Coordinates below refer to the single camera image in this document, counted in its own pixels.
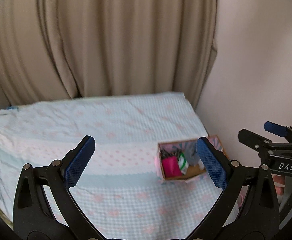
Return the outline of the person's right hand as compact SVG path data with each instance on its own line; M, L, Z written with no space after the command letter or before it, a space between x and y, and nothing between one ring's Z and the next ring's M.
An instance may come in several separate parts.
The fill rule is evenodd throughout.
M282 196L284 194L284 187L285 187L285 177L279 176L279 175L272 175L273 181L275 184L276 192L279 196Z

